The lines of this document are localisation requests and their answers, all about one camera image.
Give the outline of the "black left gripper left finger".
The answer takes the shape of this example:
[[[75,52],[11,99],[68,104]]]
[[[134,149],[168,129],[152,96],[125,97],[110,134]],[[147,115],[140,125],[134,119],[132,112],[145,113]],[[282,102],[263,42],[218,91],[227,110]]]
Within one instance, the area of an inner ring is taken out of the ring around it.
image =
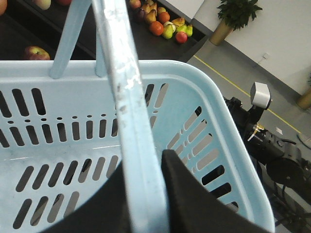
[[[130,233],[122,163],[105,184],[76,211],[46,229],[47,233]]]

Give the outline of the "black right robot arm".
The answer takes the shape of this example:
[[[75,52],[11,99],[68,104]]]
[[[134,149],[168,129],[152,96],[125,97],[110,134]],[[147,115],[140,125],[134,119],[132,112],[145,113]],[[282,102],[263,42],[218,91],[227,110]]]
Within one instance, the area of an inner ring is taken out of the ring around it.
[[[280,138],[258,124],[268,108],[252,105],[247,111],[235,97],[224,100],[250,156],[266,167],[272,181],[292,189],[310,204],[311,162],[302,157],[294,141]]]

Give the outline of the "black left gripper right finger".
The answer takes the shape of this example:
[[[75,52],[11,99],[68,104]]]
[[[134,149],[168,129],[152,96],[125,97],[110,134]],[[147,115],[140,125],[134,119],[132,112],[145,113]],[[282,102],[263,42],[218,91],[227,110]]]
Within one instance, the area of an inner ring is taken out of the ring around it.
[[[163,150],[161,170],[169,200],[172,233],[264,233],[199,184],[174,150]]]

